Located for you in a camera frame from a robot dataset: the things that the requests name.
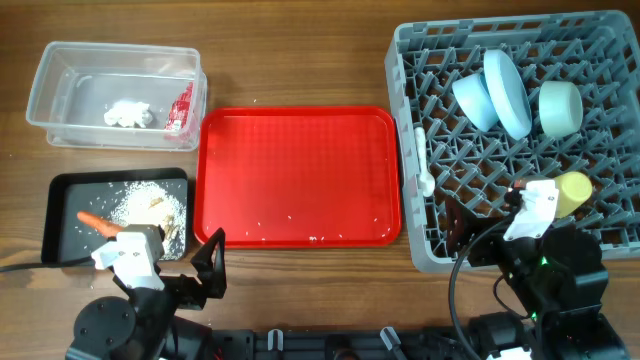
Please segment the white plastic spoon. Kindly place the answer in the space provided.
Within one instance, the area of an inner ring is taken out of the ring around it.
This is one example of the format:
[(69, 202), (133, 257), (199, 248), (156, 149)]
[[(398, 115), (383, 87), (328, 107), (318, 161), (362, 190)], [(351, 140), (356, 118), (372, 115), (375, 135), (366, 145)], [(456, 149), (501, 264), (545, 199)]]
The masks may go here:
[(424, 197), (431, 197), (435, 191), (435, 179), (429, 171), (426, 153), (426, 133), (422, 127), (414, 129), (419, 163), (418, 185)]

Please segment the red sauce packet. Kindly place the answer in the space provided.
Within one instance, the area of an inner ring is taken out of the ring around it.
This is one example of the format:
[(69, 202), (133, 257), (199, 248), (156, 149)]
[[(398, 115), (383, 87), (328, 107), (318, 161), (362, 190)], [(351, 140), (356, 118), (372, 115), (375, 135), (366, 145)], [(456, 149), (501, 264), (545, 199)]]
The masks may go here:
[(189, 116), (191, 114), (191, 102), (193, 95), (193, 83), (190, 82), (186, 89), (172, 103), (164, 130), (164, 139), (188, 147), (191, 130)]

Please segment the white napkin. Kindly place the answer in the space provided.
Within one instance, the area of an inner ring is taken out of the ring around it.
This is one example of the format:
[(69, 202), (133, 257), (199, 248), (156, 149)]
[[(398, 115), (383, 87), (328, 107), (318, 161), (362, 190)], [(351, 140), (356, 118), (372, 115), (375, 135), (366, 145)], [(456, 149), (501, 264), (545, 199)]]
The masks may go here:
[(143, 102), (119, 101), (103, 115), (104, 122), (109, 126), (146, 128), (153, 121), (149, 108), (150, 105)]

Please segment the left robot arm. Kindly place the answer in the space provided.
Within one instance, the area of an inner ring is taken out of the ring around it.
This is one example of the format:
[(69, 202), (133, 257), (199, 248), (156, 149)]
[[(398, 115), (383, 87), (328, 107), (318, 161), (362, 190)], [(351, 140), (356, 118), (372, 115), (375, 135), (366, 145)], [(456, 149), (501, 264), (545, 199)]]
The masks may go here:
[(191, 258), (196, 277), (162, 276), (162, 290), (130, 288), (85, 306), (74, 323), (67, 359), (221, 359), (212, 329), (179, 318), (178, 309), (201, 310), (209, 299), (224, 297), (225, 232), (217, 229)]

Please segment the light blue plate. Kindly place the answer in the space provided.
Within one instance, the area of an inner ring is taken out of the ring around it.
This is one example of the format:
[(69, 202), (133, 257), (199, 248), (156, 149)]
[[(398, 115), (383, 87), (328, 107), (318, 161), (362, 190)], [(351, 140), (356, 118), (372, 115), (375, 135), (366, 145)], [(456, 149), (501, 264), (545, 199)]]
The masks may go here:
[(532, 113), (518, 68), (501, 50), (487, 50), (483, 59), (487, 89), (499, 121), (514, 140), (532, 128)]

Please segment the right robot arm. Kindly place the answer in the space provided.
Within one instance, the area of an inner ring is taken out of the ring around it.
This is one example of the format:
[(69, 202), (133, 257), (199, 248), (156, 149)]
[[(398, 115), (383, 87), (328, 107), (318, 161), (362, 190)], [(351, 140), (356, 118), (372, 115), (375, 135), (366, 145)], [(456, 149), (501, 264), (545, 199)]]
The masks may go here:
[[(509, 199), (505, 217), (480, 218), (457, 199), (445, 209), (447, 246), (457, 252), (449, 278), (451, 321), (461, 347), (471, 359), (627, 359), (621, 337), (602, 314), (601, 298), (609, 283), (595, 238), (575, 226), (551, 228), (539, 235), (506, 239), (523, 203)], [(460, 324), (456, 281), (464, 263), (495, 265), (501, 280), (525, 309), (511, 308)]]

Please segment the light blue bowl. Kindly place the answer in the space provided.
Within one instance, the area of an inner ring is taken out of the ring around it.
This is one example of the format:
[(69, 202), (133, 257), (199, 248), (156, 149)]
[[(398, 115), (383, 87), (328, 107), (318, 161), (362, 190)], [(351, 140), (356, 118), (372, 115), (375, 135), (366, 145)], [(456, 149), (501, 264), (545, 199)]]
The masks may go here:
[(452, 92), (469, 121), (482, 132), (489, 131), (499, 120), (483, 74), (472, 74), (456, 80)]

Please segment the yellow plastic cup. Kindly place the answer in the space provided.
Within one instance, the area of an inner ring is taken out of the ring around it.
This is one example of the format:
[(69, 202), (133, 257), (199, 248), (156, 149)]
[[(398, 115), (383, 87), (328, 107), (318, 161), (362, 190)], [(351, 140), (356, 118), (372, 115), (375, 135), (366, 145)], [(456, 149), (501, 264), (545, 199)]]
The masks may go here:
[(577, 171), (566, 172), (554, 178), (558, 189), (558, 201), (555, 218), (569, 216), (584, 204), (592, 195), (593, 186), (590, 179)]

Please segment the orange carrot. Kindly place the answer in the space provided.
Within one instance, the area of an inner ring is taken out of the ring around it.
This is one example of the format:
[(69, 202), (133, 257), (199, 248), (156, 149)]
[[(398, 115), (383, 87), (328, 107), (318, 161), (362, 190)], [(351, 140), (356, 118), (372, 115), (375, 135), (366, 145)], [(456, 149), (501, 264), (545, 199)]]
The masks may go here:
[(115, 237), (123, 230), (122, 226), (86, 211), (79, 211), (77, 213), (77, 218), (80, 222), (93, 228), (105, 238)]

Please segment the rice and food scraps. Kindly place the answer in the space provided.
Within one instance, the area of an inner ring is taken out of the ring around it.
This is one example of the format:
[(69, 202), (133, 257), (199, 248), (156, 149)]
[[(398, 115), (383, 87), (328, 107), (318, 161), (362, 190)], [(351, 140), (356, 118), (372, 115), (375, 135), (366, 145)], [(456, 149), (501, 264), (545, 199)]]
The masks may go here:
[(101, 242), (98, 225), (154, 225), (162, 229), (163, 259), (182, 258), (187, 246), (188, 182), (164, 180), (109, 181), (73, 185), (67, 191), (70, 218), (79, 235)]

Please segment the mint green bowl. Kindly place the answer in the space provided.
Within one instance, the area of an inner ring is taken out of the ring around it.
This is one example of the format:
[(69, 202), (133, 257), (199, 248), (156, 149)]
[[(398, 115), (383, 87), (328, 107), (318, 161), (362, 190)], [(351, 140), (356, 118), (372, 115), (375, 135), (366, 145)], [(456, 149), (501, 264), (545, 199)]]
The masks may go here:
[(579, 131), (583, 120), (577, 86), (565, 81), (545, 81), (540, 87), (539, 116), (545, 135), (561, 138)]

